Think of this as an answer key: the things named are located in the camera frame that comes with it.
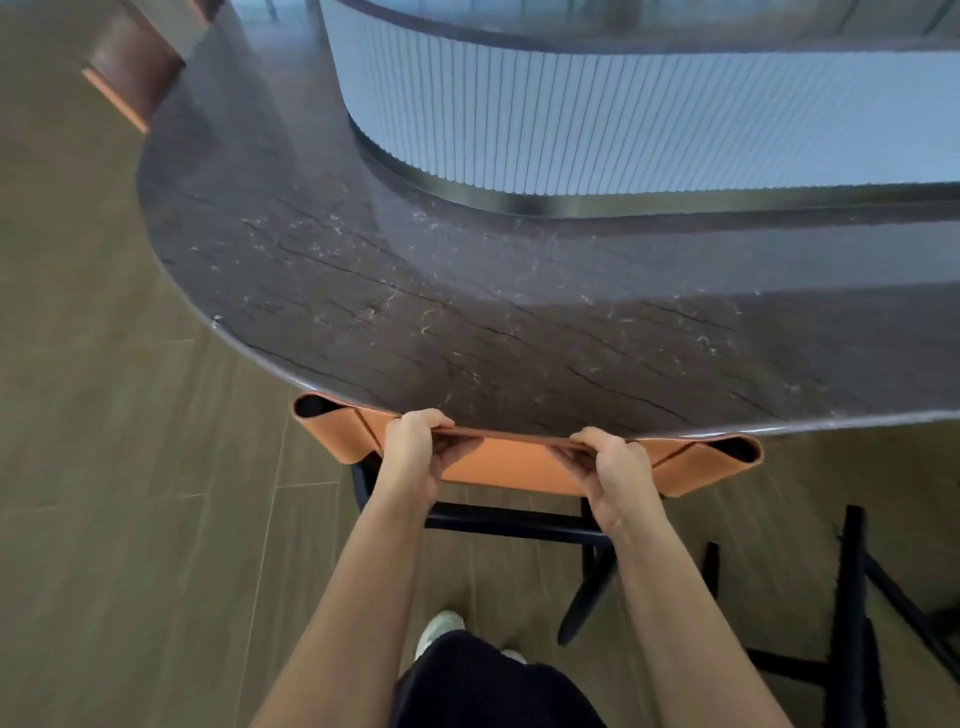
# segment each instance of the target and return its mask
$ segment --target shoe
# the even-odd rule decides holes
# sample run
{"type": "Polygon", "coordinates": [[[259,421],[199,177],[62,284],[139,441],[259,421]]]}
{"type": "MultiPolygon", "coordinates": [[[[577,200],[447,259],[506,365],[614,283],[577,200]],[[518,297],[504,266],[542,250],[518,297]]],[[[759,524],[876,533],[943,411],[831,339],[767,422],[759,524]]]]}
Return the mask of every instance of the shoe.
{"type": "Polygon", "coordinates": [[[432,618],[420,635],[417,642],[417,652],[414,653],[414,662],[420,659],[420,655],[426,652],[427,647],[436,642],[447,632],[456,632],[458,629],[467,629],[467,623],[464,618],[456,612],[444,609],[437,616],[432,618]]]}
{"type": "Polygon", "coordinates": [[[511,660],[516,660],[521,665],[527,664],[527,659],[515,649],[501,649],[500,654],[504,657],[509,657],[511,660]]]}

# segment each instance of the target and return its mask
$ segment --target pant leg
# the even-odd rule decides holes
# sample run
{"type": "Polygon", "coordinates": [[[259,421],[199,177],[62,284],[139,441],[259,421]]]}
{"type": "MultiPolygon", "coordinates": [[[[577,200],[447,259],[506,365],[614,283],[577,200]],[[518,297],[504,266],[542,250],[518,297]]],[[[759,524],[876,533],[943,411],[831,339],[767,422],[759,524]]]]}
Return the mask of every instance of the pant leg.
{"type": "Polygon", "coordinates": [[[430,645],[396,684],[393,728],[603,728],[589,701],[546,665],[522,665],[468,632],[430,645]]]}

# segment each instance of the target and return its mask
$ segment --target person's right arm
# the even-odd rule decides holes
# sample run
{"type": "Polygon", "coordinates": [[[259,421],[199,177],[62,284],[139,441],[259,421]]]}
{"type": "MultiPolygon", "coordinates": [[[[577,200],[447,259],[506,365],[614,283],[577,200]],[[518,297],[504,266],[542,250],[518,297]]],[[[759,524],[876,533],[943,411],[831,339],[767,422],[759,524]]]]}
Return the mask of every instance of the person's right arm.
{"type": "Polygon", "coordinates": [[[613,541],[663,725],[789,728],[667,520],[643,446],[596,427],[570,439],[596,450],[595,458],[554,454],[583,485],[613,541]]]}

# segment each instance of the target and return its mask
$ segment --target curved white partition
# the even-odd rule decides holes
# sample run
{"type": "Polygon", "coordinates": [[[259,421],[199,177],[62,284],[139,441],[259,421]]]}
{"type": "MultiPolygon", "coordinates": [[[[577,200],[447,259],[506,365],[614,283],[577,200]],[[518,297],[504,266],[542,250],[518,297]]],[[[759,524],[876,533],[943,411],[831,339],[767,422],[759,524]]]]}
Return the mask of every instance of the curved white partition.
{"type": "Polygon", "coordinates": [[[492,48],[322,0],[344,102],[391,157],[528,195],[960,180],[960,53],[492,48]]]}

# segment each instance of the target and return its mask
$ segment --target forearm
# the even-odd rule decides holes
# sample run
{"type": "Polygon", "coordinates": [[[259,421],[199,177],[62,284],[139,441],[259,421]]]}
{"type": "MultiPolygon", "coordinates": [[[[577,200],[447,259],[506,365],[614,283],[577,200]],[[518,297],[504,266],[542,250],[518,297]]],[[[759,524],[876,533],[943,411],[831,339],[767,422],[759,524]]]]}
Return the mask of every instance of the forearm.
{"type": "Polygon", "coordinates": [[[615,546],[663,725],[788,727],[666,518],[615,546]]]}
{"type": "Polygon", "coordinates": [[[387,725],[424,514],[374,496],[252,728],[387,725]]]}

